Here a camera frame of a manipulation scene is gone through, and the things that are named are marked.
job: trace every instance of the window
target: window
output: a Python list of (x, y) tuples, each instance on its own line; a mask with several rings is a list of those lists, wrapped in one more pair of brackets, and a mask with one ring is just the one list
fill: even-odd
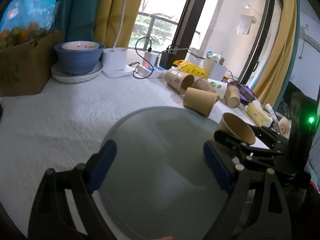
[[(152, 40), (153, 51), (165, 50), (172, 44), (186, 1), (142, 0), (129, 47), (134, 48), (139, 38), (147, 36)], [(146, 50), (148, 42), (141, 40), (137, 48)]]

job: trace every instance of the white basket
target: white basket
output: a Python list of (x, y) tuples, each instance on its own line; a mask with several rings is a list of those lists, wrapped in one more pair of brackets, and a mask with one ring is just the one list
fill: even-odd
[(208, 78), (221, 81), (226, 74), (227, 68), (206, 58), (203, 64), (203, 70), (207, 73)]

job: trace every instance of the white plate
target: white plate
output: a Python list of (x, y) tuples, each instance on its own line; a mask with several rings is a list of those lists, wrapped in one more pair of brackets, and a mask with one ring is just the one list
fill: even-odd
[(61, 67), (60, 63), (57, 62), (51, 67), (51, 74), (56, 80), (63, 83), (81, 83), (94, 79), (97, 77), (102, 71), (103, 64), (98, 61), (95, 65), (94, 69), (84, 75), (76, 76), (66, 73)]
[(62, 48), (68, 50), (92, 50), (98, 49), (99, 44), (92, 41), (72, 41), (63, 44)]

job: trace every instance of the toppled paper cup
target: toppled paper cup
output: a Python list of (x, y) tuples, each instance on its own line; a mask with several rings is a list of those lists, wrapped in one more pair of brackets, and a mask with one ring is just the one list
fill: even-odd
[(208, 117), (213, 105), (219, 100), (217, 93), (211, 93), (195, 88), (187, 88), (183, 99), (183, 105)]
[(164, 76), (164, 80), (180, 94), (185, 94), (187, 88), (192, 86), (195, 78), (193, 75), (179, 70), (169, 69)]
[(196, 88), (196, 89), (203, 90), (203, 91), (208, 91), (208, 92), (211, 92), (211, 93), (215, 93), (216, 92), (205, 77), (202, 77), (202, 78), (199, 78), (198, 80), (196, 80), (193, 83), (192, 87)]
[(240, 105), (240, 91), (235, 85), (229, 85), (225, 98), (230, 108), (237, 108)]

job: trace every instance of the glass door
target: glass door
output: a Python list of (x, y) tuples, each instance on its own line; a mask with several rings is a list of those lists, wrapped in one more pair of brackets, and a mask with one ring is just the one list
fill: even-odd
[(253, 85), (259, 80), (260, 73), (269, 59), (271, 50), (273, 48), (273, 44), (278, 34), (278, 29), (279, 29), (280, 19), (281, 19), (281, 12), (282, 12), (282, 6), (279, 0), (276, 0), (275, 6), (273, 9), (272, 19), (271, 19), (271, 25), (266, 37), (266, 41), (263, 45), (263, 48), (260, 53), (259, 59), (256, 63), (256, 66), (253, 69), (250, 75), (250, 78), (246, 83), (247, 86), (249, 86), (249, 88), (253, 88)]
[(190, 46), (198, 50), (200, 57), (206, 57), (208, 51), (220, 54), (224, 65), (238, 79), (263, 25), (266, 2), (206, 0), (196, 27), (200, 37), (194, 35)]

